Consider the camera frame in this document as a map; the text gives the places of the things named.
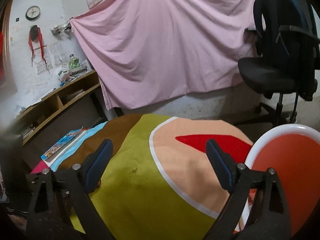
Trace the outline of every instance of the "light blue rug section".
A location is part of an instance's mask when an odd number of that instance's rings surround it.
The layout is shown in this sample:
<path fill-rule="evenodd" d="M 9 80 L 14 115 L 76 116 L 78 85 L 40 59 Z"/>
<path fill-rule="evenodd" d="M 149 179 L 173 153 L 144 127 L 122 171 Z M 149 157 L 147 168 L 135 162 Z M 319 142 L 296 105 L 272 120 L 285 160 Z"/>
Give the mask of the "light blue rug section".
<path fill-rule="evenodd" d="M 51 164 L 50 168 L 53 171 L 57 171 L 59 165 L 68 157 L 73 155 L 76 150 L 80 147 L 80 145 L 84 142 L 85 139 L 91 137 L 96 132 L 100 131 L 107 122 L 98 124 L 97 126 L 87 130 L 86 134 L 82 136 L 73 146 L 71 146 L 63 155 L 59 156 L 58 159 L 54 161 L 54 163 Z"/>

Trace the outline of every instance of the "wooden desk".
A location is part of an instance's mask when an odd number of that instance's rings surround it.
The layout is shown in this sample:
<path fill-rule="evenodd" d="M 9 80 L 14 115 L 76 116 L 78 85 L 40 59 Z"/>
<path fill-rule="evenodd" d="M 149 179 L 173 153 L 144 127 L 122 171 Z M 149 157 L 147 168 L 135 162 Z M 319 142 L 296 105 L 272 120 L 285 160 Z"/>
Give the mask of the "wooden desk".
<path fill-rule="evenodd" d="M 41 129 L 62 114 L 63 111 L 88 94 L 91 94 L 92 96 L 92 102 L 101 116 L 101 121 L 107 121 L 108 119 L 106 118 L 98 99 L 93 93 L 99 87 L 100 82 L 98 74 L 96 71 L 91 71 L 64 86 L 55 89 L 46 97 L 42 98 L 41 102 L 26 109 L 16 117 L 15 121 L 10 126 L 10 130 L 22 133 L 29 125 L 33 124 L 36 129 L 23 140 L 23 145 L 25 145 Z M 70 95 L 80 89 L 83 89 L 84 93 L 73 98 L 71 101 L 66 102 L 65 97 L 67 95 Z"/>

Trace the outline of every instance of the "magazine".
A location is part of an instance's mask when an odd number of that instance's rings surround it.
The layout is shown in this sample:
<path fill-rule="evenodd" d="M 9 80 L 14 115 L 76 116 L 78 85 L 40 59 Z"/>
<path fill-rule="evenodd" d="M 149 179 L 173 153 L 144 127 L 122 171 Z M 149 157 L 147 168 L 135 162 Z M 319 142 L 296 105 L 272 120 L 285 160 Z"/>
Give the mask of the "magazine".
<path fill-rule="evenodd" d="M 66 143 L 71 141 L 78 133 L 80 133 L 81 129 L 74 130 L 68 132 L 64 137 L 62 137 L 55 145 L 53 145 L 49 150 L 47 150 L 42 156 L 42 160 L 46 160 L 55 154 L 58 150 L 60 150 Z"/>
<path fill-rule="evenodd" d="M 59 158 L 59 156 L 63 155 L 67 150 L 69 150 L 86 133 L 87 133 L 86 130 L 81 130 L 81 132 L 78 133 L 71 141 L 69 141 L 63 147 L 61 147 L 51 157 L 43 161 L 47 164 L 48 167 L 50 167 L 56 161 L 56 159 Z"/>

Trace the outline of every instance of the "black chair seat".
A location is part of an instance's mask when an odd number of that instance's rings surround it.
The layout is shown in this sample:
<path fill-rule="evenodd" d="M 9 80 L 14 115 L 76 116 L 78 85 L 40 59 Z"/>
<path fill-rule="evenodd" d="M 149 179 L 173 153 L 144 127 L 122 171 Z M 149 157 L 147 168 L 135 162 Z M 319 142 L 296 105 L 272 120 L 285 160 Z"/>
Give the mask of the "black chair seat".
<path fill-rule="evenodd" d="M 238 68 L 247 86 L 259 94 L 295 92 L 294 79 L 287 78 L 280 70 L 265 65 L 261 58 L 241 58 Z"/>

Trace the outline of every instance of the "red ribbon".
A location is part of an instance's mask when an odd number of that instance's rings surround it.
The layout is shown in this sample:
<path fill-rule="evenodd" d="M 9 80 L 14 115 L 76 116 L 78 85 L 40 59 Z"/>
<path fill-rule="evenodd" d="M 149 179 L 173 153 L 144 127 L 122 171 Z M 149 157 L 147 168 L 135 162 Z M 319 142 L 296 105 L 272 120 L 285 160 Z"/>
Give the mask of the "red ribbon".
<path fill-rule="evenodd" d="M 38 27 L 38 40 L 39 40 L 39 43 L 40 43 L 40 49 L 41 49 L 41 57 L 45 63 L 45 67 L 47 68 L 47 71 L 49 71 L 48 67 L 47 67 L 47 61 L 45 60 L 44 58 L 44 51 L 43 51 L 43 44 L 42 44 L 42 34 L 41 34 L 41 30 L 40 28 Z M 29 47 L 31 49 L 31 52 L 32 52 L 32 55 L 31 55 L 31 62 L 32 62 L 32 65 L 33 65 L 33 56 L 35 54 L 35 51 L 33 49 L 33 46 L 32 46 L 32 41 L 31 41 L 31 31 L 29 32 Z"/>

